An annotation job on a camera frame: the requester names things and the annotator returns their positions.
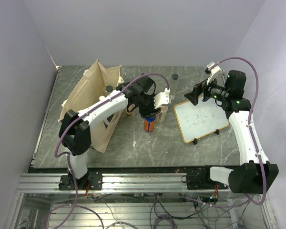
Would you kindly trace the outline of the orange pump bottle blue collar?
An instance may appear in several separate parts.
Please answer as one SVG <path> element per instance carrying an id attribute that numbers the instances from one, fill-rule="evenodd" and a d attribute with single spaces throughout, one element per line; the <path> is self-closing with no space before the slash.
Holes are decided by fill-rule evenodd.
<path id="1" fill-rule="evenodd" d="M 154 130 L 155 118 L 156 118 L 156 116 L 154 116 L 152 118 L 145 118 L 145 120 L 144 120 L 144 130 L 146 132 L 152 132 Z"/>

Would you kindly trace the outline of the clear square bottle black cap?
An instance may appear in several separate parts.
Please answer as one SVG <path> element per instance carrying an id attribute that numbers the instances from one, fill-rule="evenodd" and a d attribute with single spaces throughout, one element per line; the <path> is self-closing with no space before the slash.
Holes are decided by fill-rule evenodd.
<path id="1" fill-rule="evenodd" d="M 105 91 L 104 91 L 104 96 L 107 97 L 108 95 L 111 94 L 112 91 L 113 91 L 113 87 L 111 85 L 106 86 Z"/>

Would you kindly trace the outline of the chrome bottle white cap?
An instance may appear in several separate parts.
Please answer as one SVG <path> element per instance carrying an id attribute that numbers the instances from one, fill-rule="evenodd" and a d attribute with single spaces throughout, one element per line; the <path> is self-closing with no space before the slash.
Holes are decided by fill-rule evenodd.
<path id="1" fill-rule="evenodd" d="M 100 101 L 102 101 L 102 100 L 104 100 L 104 99 L 105 99 L 105 96 L 103 96 L 103 95 L 99 97 L 99 100 L 100 100 Z"/>

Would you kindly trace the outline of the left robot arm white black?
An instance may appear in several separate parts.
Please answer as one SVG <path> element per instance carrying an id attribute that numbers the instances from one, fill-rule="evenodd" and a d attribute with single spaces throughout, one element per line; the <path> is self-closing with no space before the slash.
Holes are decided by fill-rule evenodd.
<path id="1" fill-rule="evenodd" d="M 88 168 L 85 153 L 92 145 L 92 131 L 105 119 L 124 109 L 131 111 L 131 105 L 139 110 L 143 119 L 154 118 L 160 112 L 160 107 L 154 104 L 155 92 L 148 93 L 155 82 L 151 74 L 142 74 L 128 83 L 116 87 L 107 97 L 83 110 L 69 110 L 65 113 L 59 130 L 59 142 L 54 155 L 59 158 L 60 146 L 64 146 L 67 156 L 71 184 L 76 189 L 83 189 L 88 183 Z"/>

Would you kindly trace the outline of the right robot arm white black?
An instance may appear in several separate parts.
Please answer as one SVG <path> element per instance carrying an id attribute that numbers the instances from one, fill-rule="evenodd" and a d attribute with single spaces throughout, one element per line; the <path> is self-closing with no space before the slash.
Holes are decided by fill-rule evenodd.
<path id="1" fill-rule="evenodd" d="M 216 76 L 222 70 L 206 69 L 208 78 L 194 85 L 190 93 L 184 96 L 193 105 L 198 105 L 200 95 L 203 101 L 214 99 L 220 102 L 219 107 L 225 111 L 240 153 L 240 165 L 235 169 L 211 166 L 209 172 L 201 176 L 201 185 L 210 189 L 217 182 L 229 186 L 233 193 L 266 194 L 279 169 L 271 164 L 259 143 L 254 127 L 252 105 L 243 97 L 246 74 L 238 70 L 230 70 L 224 86 L 217 84 Z"/>

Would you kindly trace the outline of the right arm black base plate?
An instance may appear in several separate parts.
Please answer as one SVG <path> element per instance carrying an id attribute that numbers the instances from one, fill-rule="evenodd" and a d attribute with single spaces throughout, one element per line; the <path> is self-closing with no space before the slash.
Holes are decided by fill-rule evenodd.
<path id="1" fill-rule="evenodd" d="M 190 167 L 185 175 L 188 190 L 215 189 L 216 182 L 210 178 L 210 166 Z"/>

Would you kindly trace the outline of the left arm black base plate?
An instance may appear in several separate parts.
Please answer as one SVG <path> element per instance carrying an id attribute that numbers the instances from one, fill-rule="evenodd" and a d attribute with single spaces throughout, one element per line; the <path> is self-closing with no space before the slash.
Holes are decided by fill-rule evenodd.
<path id="1" fill-rule="evenodd" d="M 78 190 L 101 190 L 102 175 L 98 173 L 87 173 L 80 179 L 75 179 Z M 59 182 L 60 191 L 75 190 L 75 183 L 71 174 L 63 175 Z"/>

